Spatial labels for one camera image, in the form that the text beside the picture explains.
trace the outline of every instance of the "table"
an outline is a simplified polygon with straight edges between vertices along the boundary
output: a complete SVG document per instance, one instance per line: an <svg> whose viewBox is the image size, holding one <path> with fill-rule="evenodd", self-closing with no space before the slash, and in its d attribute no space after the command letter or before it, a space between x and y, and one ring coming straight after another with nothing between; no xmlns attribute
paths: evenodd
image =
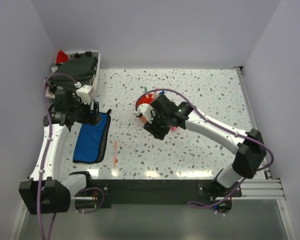
<svg viewBox="0 0 300 240"><path fill-rule="evenodd" d="M234 161L235 156L223 146L181 128L169 132L163 141L154 139L134 115L135 101L144 86L177 90L208 116L239 129L252 128L234 69L100 69L95 100L101 112L112 109L104 159L94 164L73 163L81 128L75 123L64 147L61 179L77 171L89 171L93 179L213 179ZM167 97L177 105L182 102L173 93ZM265 179L264 172L254 179Z"/></svg>

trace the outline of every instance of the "checkered cloth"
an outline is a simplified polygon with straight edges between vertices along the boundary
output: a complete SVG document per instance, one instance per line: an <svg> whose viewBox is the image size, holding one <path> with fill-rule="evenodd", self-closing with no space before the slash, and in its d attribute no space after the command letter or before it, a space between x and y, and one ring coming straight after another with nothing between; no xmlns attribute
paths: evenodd
<svg viewBox="0 0 300 240"><path fill-rule="evenodd" d="M69 59L78 59L78 58L97 58L97 61L96 61L96 64L94 66L94 73L93 73L93 76L91 79L89 79L88 81L85 81L85 84L88 84L88 85L92 85L93 84L93 81L96 77L96 74L97 74L97 65L98 65L98 52L97 51L82 51L82 52L76 52L74 54L70 54L68 55L68 58ZM52 72L56 72L58 70L58 68L62 65L62 63L51 63L51 70ZM56 89L58 88L62 88L61 86L56 86L55 84L48 84L49 86L49 91L51 93L54 93L56 91Z"/></svg>

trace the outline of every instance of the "white table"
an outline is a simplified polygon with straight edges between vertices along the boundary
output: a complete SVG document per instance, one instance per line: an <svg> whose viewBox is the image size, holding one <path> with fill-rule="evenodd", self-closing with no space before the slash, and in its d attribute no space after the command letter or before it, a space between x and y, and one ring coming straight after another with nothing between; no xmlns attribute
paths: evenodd
<svg viewBox="0 0 300 240"><path fill-rule="evenodd" d="M235 70L101 69L95 99L101 112L112 109L104 159L94 164L73 163L81 127L75 123L64 147L61 179L76 171L89 171L93 179L213 179L234 161L227 149L195 132L178 128L163 141L150 135L134 115L144 86L177 90L209 116L239 129L252 128ZM182 102L173 93L167 97L177 105ZM265 179L264 172L254 179Z"/></svg>

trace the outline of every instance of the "blue pouch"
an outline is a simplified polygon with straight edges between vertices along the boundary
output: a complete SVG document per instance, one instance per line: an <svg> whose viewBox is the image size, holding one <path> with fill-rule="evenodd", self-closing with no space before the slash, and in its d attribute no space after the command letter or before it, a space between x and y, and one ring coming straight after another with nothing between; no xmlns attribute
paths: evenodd
<svg viewBox="0 0 300 240"><path fill-rule="evenodd" d="M100 112L101 121L98 125L82 124L74 149L74 163L95 164L104 159L111 121L110 113L111 109L107 113Z"/></svg>

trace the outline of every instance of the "orange pencil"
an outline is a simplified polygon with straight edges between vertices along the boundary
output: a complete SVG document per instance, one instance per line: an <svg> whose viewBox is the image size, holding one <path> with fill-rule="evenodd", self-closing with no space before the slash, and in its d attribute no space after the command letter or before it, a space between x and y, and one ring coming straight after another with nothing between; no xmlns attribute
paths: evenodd
<svg viewBox="0 0 300 240"><path fill-rule="evenodd" d="M114 159L113 159L113 166L116 167L117 164L117 140L114 142Z"/></svg>

